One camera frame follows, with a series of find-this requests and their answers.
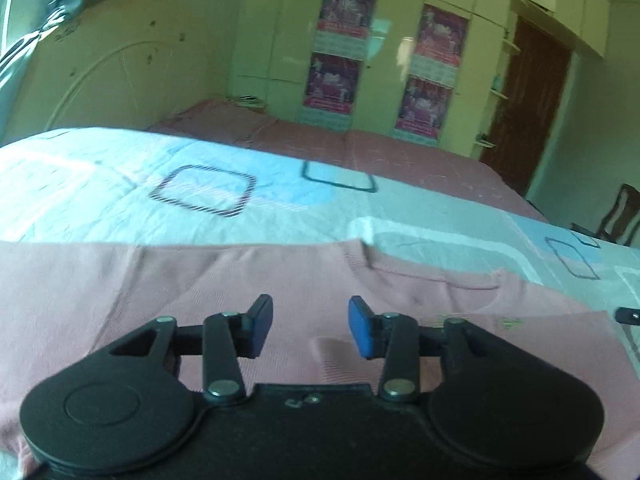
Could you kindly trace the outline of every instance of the square pattern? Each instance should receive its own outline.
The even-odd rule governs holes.
[[[255,176],[212,166],[181,166],[149,196],[166,204],[226,218],[237,216],[255,190]]]
[[[312,164],[308,160],[305,160],[302,165],[302,178],[311,182],[317,182],[318,184],[327,184],[328,186],[340,187],[342,189],[352,189],[366,193],[378,192],[378,184],[371,174],[347,170],[345,168],[332,168],[332,170],[334,170],[333,180],[314,176]]]
[[[558,260],[564,265],[564,268],[576,278],[581,280],[599,280],[600,277],[595,273],[584,256],[571,244],[555,240],[554,238],[545,238],[546,244],[554,252]]]
[[[600,244],[597,242],[597,240],[591,236],[582,234],[582,233],[577,233],[576,231],[573,230],[568,230],[582,245],[586,245],[587,247],[593,247],[595,249],[599,249],[600,248]]]

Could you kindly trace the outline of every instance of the wall shelf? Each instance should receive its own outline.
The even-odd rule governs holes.
[[[491,92],[493,95],[497,95],[500,99],[505,99],[505,100],[509,99],[505,94],[501,94],[500,92],[498,92],[497,90],[494,90],[493,88],[491,88],[489,92]]]
[[[502,40],[502,49],[510,56],[517,56],[521,52],[519,46],[508,40]]]
[[[476,146],[482,146],[483,148],[495,148],[495,144],[489,142],[489,140],[486,138],[486,134],[482,133],[476,135],[476,142],[474,142],[474,144]]]

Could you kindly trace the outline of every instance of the poster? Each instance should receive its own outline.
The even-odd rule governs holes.
[[[376,0],[323,0],[314,52],[363,60]]]
[[[351,115],[359,76],[360,63],[353,59],[313,54],[305,107]]]
[[[338,132],[351,127],[375,4],[376,0],[322,0],[298,122]]]
[[[467,27],[465,18],[425,5],[409,74],[453,88]]]
[[[435,145],[451,93],[450,88],[411,76],[404,90],[394,136]]]

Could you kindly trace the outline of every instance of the bedspread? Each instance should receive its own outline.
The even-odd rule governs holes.
[[[505,268],[594,310],[640,307],[640,252],[372,174],[127,130],[0,149],[0,239],[309,244],[360,238],[444,269]],[[640,370],[637,328],[617,328]]]
[[[287,123],[220,101],[200,103],[149,130],[333,164],[546,222],[485,164],[392,137]]]

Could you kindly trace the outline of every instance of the light blue bedspread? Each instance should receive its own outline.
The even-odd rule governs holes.
[[[180,137],[58,130],[0,149],[0,239],[315,244],[362,238],[451,270],[504,267],[594,310],[640,308],[640,252],[334,166]],[[637,328],[618,327],[640,372]]]

